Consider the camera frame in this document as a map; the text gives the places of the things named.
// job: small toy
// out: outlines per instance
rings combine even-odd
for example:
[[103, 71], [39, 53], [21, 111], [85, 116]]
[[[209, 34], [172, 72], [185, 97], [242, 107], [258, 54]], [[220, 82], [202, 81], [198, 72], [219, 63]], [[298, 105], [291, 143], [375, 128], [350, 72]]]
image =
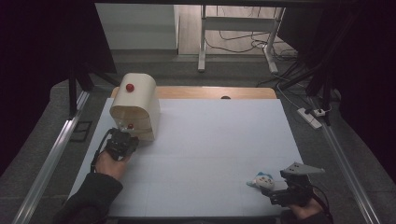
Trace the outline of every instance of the small toy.
[[252, 181], [248, 181], [247, 185], [253, 188], [273, 189], [275, 181], [271, 175], [259, 172]]

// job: red button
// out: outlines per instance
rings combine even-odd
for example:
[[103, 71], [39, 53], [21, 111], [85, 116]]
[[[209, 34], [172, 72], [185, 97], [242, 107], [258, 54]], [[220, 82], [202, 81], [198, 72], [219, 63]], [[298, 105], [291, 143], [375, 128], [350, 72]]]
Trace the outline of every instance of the red button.
[[128, 92], [134, 91], [134, 85], [131, 84], [131, 83], [129, 83], [128, 85], [126, 85], [126, 90], [127, 90]]

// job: metal rail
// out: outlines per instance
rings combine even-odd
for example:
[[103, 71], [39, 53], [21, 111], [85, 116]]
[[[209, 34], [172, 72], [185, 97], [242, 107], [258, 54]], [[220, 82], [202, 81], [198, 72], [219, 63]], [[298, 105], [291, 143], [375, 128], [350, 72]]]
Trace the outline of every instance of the metal rail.
[[[311, 98], [309, 98], [309, 100], [311, 102], [311, 105], [313, 105], [316, 108], [319, 108], [317, 102], [314, 102]], [[343, 148], [338, 142], [335, 133], [332, 131], [332, 127], [327, 126], [324, 122], [322, 123], [322, 126], [323, 126], [323, 133], [331, 147], [335, 160], [337, 161], [350, 190], [355, 196], [355, 200], [361, 210], [361, 213], [364, 216], [364, 219], [366, 220], [367, 223], [370, 224], [380, 224], [381, 221], [379, 220], [379, 217], [375, 212], [373, 204], [371, 203], [369, 197], [367, 196], [361, 182], [356, 177], [353, 168], [350, 165], [350, 162], [347, 159], [346, 154], [344, 153]]]
[[55, 141], [52, 149], [49, 152], [47, 159], [44, 161], [43, 166], [41, 167], [40, 172], [38, 173], [37, 177], [35, 178], [35, 182], [33, 183], [32, 187], [29, 189], [20, 210], [18, 211], [17, 215], [14, 217], [12, 223], [14, 224], [22, 224], [22, 223], [29, 223], [30, 218], [32, 217], [35, 208], [38, 205], [38, 202], [41, 199], [41, 196], [44, 193], [48, 183], [50, 182], [50, 178], [53, 174], [53, 171], [58, 164], [59, 159], [64, 152], [64, 148], [75, 128], [79, 117], [81, 116], [82, 108], [84, 107], [85, 103], [87, 102], [88, 97], [90, 94], [88, 92], [83, 91], [81, 95], [78, 97], [78, 112], [71, 120], [67, 120], [64, 124], [64, 127], [61, 130], [58, 138]]

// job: human arm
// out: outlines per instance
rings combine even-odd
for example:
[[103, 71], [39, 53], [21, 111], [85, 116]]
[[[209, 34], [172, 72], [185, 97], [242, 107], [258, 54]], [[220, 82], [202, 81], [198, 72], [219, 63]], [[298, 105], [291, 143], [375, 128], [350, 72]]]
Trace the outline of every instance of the human arm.
[[290, 210], [286, 210], [281, 214], [282, 224], [332, 224], [323, 212], [323, 208], [313, 198], [306, 206], [290, 204], [288, 207]]
[[122, 190], [119, 181], [128, 158], [114, 161], [102, 152], [95, 165], [96, 173], [87, 174], [78, 192], [70, 197], [55, 215], [53, 223], [98, 223], [106, 219], [108, 207]]

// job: white board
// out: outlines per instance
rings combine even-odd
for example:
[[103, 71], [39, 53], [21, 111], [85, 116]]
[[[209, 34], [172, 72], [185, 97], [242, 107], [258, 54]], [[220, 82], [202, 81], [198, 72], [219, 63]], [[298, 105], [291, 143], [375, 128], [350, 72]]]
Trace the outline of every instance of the white board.
[[[102, 112], [70, 195], [76, 193], [106, 131], [116, 127]], [[258, 172], [280, 176], [302, 162], [279, 100], [160, 100], [157, 139], [140, 142], [121, 180], [111, 217], [277, 216], [258, 189], [248, 187]]]

